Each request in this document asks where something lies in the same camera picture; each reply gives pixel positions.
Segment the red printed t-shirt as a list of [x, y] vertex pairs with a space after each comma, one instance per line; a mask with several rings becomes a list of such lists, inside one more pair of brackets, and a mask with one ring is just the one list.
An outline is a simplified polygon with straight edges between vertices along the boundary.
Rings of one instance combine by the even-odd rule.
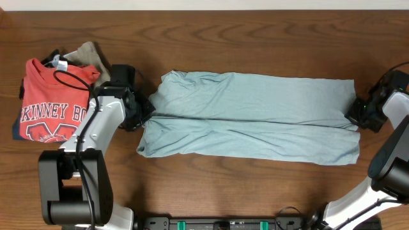
[[73, 77], [44, 67], [36, 58], [26, 62], [20, 135], [38, 142], [64, 142], [80, 125], [88, 109], [89, 91]]

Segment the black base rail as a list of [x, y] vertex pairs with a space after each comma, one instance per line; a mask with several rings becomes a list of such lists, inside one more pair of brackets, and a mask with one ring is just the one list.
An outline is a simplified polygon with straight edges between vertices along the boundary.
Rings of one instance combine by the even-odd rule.
[[302, 217], [278, 217], [262, 219], [194, 219], [194, 218], [146, 218], [134, 224], [138, 230], [297, 230], [307, 229]]

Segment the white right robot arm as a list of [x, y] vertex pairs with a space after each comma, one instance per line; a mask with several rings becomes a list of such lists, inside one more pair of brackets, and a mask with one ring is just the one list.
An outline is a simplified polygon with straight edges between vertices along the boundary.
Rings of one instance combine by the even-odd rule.
[[326, 205], [320, 229], [354, 229], [384, 210], [408, 204], [408, 94], [391, 94], [382, 111], [394, 131], [369, 164], [364, 181]]

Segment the navy folded garment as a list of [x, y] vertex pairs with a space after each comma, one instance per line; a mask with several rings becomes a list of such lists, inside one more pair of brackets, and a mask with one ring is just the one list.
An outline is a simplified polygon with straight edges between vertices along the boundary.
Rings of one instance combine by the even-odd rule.
[[[46, 68], [52, 68], [54, 65], [52, 64], [54, 58], [60, 56], [59, 49], [53, 50], [47, 57], [41, 60], [41, 64]], [[24, 97], [25, 89], [24, 89], [24, 80], [21, 80], [20, 84], [20, 91], [19, 91], [19, 98], [22, 100]], [[12, 125], [12, 137], [14, 140], [25, 141], [25, 139], [20, 135], [20, 117], [22, 115], [22, 109], [19, 111], [20, 114], [17, 116], [14, 124]]]

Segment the light blue t-shirt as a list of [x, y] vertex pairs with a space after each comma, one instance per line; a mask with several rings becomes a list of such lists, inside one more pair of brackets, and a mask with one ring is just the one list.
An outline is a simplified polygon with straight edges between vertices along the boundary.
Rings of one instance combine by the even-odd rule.
[[150, 96], [137, 152], [354, 164], [360, 134], [344, 116], [354, 99], [352, 80], [172, 71]]

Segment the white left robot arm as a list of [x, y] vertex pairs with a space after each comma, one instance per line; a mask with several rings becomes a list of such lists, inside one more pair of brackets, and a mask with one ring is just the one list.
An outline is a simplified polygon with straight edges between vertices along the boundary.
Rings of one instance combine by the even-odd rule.
[[155, 107], [125, 86], [91, 92], [89, 109], [78, 129], [57, 150], [38, 159], [42, 217], [48, 225], [76, 229], [136, 229], [130, 208], [114, 202], [105, 154], [118, 128], [133, 132]]

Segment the khaki folded garment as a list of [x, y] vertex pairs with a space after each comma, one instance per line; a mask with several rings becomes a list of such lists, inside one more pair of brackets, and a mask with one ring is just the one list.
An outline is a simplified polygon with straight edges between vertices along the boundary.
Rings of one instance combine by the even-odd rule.
[[83, 43], [77, 50], [65, 54], [63, 57], [77, 65], [93, 65], [100, 73], [100, 76], [94, 83], [94, 87], [111, 80], [109, 69], [93, 42]]

